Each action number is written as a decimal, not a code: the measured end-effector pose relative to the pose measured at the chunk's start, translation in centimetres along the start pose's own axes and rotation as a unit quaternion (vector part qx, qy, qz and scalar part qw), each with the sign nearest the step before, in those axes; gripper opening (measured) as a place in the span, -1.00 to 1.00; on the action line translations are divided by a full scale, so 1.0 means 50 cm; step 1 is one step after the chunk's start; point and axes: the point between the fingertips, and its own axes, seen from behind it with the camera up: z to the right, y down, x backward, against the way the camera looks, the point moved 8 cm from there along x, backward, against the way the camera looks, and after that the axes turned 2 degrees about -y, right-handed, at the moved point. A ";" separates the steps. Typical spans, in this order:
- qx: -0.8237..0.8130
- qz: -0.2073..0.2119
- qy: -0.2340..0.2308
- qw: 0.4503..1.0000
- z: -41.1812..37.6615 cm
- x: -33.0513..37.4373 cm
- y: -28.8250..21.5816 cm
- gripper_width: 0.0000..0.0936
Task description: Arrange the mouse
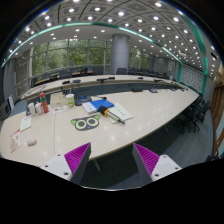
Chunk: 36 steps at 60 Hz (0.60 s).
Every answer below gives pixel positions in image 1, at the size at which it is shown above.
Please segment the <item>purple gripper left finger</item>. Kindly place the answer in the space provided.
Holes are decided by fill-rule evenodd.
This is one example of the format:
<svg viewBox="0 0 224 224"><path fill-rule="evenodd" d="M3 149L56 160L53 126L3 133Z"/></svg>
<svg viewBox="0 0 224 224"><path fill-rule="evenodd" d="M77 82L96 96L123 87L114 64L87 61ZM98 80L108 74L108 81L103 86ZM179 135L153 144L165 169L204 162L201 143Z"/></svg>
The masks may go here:
<svg viewBox="0 0 224 224"><path fill-rule="evenodd" d="M42 169L77 185L80 184L91 154L91 144L86 143L66 153L52 157Z"/></svg>

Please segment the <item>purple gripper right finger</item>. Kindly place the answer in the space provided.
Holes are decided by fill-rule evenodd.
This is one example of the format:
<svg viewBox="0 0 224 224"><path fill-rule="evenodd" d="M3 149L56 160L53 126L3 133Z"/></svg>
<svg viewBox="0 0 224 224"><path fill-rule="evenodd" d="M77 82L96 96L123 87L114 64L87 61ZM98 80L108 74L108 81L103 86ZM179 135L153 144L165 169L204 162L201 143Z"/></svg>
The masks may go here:
<svg viewBox="0 0 224 224"><path fill-rule="evenodd" d="M139 144L133 144L132 153L144 185L181 170L168 155L158 155Z"/></svg>

